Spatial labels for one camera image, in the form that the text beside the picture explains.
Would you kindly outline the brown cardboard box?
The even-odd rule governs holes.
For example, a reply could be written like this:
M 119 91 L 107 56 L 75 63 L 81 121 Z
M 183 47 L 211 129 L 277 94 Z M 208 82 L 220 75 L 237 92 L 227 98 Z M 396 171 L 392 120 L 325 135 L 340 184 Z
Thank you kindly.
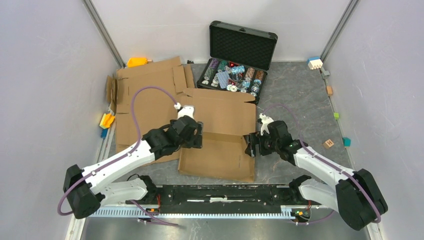
M 245 153 L 245 136 L 256 131 L 255 97 L 249 93 L 187 88 L 180 102 L 194 106 L 203 123 L 202 147 L 183 148 L 178 171 L 184 175 L 252 183 L 255 160 Z

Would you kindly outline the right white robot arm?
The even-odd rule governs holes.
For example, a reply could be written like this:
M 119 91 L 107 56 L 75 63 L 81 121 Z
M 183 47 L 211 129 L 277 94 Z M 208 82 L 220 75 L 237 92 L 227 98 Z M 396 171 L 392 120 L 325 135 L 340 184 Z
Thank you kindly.
M 293 139 L 282 120 L 260 120 L 260 131 L 246 135 L 245 153 L 251 157 L 276 153 L 291 165 L 313 174 L 289 183 L 289 199 L 295 204 L 317 202 L 337 212 L 354 230 L 381 221 L 389 207 L 373 175 L 366 169 L 353 170 Z

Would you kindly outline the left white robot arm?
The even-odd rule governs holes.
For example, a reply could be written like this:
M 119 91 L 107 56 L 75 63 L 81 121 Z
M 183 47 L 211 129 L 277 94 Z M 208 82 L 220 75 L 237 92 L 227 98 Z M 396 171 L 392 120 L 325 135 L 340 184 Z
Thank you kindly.
M 57 212 L 63 216 L 61 207 L 68 201 L 76 219 L 84 219 L 100 207 L 127 200 L 153 203 L 157 190 L 142 179 L 116 182 L 124 174 L 172 155 L 180 148 L 202 147 L 203 123 L 190 116 L 173 119 L 169 124 L 151 129 L 133 145 L 122 152 L 94 165 L 80 168 L 74 164 L 65 173 L 63 192 Z

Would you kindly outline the flat cardboard sheet stack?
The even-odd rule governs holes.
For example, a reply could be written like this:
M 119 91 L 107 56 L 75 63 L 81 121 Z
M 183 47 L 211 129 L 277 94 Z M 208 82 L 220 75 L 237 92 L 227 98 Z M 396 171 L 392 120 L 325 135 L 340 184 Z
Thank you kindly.
M 121 68 L 107 76 L 106 99 L 115 114 L 115 152 L 120 153 L 134 144 L 137 120 L 142 135 L 157 129 L 177 117 L 174 100 L 193 88 L 193 73 L 180 57 Z

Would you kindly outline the wooden letter cube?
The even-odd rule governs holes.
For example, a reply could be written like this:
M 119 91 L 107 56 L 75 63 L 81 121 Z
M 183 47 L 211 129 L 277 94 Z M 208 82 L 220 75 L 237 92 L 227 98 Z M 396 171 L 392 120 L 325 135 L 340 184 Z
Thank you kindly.
M 331 147 L 335 145 L 335 143 L 331 139 L 328 139 L 322 145 L 324 148 L 330 149 Z

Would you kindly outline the yellow orange toy block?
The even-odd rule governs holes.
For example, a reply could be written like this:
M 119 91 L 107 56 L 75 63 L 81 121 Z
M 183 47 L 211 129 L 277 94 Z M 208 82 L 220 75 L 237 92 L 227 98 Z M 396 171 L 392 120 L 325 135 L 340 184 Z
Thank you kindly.
M 99 122 L 99 127 L 102 129 L 109 129 L 115 120 L 115 116 L 111 113 L 104 113 Z

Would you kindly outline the small blue block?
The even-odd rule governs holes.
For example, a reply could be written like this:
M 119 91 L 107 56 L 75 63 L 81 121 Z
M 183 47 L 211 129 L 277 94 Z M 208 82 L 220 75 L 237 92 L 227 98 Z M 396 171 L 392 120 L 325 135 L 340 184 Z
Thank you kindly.
M 101 133 L 100 133 L 100 137 L 102 138 L 102 139 L 105 139 L 106 137 L 107 137 L 107 135 L 108 135 L 108 128 L 104 128 L 104 129 L 102 129 L 101 130 Z

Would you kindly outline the yellow plastic toy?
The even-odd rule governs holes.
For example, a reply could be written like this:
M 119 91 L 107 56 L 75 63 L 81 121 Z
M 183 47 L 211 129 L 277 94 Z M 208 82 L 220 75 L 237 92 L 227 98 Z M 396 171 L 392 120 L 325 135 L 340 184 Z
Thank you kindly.
M 126 65 L 128 68 L 133 68 L 133 67 L 146 65 L 148 63 L 151 63 L 152 61 L 153 61 L 152 59 L 148 59 L 146 57 L 131 57 L 127 61 Z

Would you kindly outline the black poker chip case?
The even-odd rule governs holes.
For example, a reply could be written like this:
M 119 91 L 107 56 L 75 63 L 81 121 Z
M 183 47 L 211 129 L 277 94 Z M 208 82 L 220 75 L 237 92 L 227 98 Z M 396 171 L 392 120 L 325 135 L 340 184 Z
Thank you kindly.
M 209 55 L 197 88 L 248 93 L 260 101 L 272 57 L 276 33 L 214 20 L 209 25 Z

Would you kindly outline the small teal block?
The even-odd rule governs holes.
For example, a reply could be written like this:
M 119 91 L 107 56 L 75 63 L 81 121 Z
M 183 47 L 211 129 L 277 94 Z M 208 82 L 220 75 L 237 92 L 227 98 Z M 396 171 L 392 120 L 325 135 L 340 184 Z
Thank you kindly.
M 342 137 L 342 142 L 345 148 L 348 148 L 352 144 L 352 140 L 349 137 Z

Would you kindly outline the small orange wooden block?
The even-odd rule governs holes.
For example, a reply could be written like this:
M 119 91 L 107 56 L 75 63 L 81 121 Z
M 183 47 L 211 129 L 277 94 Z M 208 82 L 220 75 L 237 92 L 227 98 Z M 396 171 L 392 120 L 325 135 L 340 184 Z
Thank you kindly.
M 329 97 L 333 95 L 333 88 L 331 86 L 326 86 L 326 92 Z

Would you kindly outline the small grey block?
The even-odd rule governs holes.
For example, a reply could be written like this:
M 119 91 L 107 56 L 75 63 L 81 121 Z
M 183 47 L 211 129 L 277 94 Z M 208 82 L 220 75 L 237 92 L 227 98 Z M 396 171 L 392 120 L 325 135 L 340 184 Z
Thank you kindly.
M 321 69 L 320 75 L 323 79 L 327 79 L 331 74 L 329 70 Z

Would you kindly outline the blue white toy block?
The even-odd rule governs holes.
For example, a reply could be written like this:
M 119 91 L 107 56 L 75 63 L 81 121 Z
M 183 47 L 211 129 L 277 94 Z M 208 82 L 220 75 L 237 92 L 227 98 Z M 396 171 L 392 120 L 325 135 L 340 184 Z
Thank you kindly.
M 310 70 L 320 69 L 323 66 L 323 61 L 319 56 L 310 57 L 307 59 L 307 66 Z

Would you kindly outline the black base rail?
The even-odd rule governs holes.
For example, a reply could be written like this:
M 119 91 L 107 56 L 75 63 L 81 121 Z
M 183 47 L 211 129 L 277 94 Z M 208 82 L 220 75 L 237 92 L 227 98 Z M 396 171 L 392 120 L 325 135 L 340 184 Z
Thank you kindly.
M 161 214 L 277 214 L 281 206 L 308 206 L 287 184 L 163 184 L 147 175 L 139 205 L 157 205 Z

